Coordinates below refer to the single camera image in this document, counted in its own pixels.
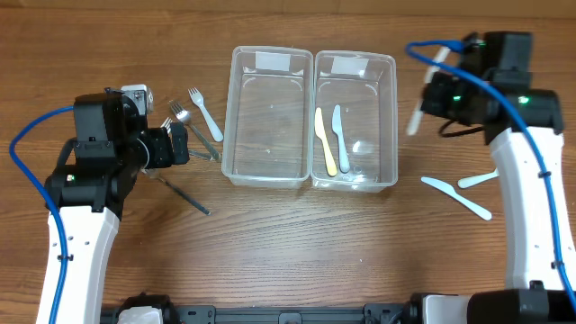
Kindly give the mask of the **pale grey-blue plastic knife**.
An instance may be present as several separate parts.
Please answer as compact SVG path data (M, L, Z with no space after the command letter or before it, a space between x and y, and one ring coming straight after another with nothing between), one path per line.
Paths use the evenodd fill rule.
M348 173L350 170L350 163L347 155L347 147L345 143L345 137L341 120L341 106L339 104L336 104L334 107L331 127L333 132L337 135L338 161L340 165L340 170L342 173Z

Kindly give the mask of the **light blue plastic knife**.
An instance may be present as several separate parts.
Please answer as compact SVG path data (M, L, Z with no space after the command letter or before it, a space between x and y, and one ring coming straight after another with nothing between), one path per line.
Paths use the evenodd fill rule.
M452 185L450 185L444 181L441 181L441 180L438 180L438 179L435 179L432 177L427 177L427 176L422 176L420 178L420 180L423 183L436 188L438 191L452 197L454 200L458 201L461 205L468 208L471 212L475 213L481 219L483 219L485 221L490 221L492 219L492 214L490 211L481 207L477 203L472 202L472 201L468 200L467 198L461 196L459 193L457 193L455 191L455 189Z

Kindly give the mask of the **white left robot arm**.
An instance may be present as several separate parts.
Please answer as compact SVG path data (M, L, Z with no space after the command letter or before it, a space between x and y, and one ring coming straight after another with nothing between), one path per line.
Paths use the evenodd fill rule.
M76 135L65 142L44 185L60 218L48 220L37 322L99 321L109 255L138 174L188 162L185 127L150 128L152 109L146 85L76 98Z

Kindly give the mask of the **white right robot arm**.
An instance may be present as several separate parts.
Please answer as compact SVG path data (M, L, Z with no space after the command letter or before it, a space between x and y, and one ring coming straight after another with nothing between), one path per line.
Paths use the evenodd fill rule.
M562 175L559 96L532 87L533 37L522 31L437 40L419 114L482 132L499 173L506 217L503 289L472 295L420 292L405 323L572 323L575 244Z

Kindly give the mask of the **yellow plastic knife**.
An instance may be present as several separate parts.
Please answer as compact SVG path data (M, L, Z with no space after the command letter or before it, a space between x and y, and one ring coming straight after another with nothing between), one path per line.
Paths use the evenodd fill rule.
M328 175L335 176L338 170L336 162L330 150L328 138L323 123L322 109L320 107L317 107L315 110L314 131L316 136L320 139L322 145Z

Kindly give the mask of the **white plastic fork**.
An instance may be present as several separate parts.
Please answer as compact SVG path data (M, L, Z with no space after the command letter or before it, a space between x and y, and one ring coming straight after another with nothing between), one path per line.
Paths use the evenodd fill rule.
M173 123L173 120L170 117L167 117L163 123L161 124L161 127L164 128L166 130L166 132L168 134L171 133L171 124Z

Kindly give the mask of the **teal plastic knife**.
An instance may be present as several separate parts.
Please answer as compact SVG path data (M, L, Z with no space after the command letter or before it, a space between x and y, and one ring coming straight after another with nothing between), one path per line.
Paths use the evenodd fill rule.
M481 184L483 182L486 182L488 180L491 180L493 178L496 178L498 176L499 176L499 171L497 168L495 168L493 171L486 173L486 174L474 175L474 176L462 178L457 182L457 184L460 188L466 189L466 188Z

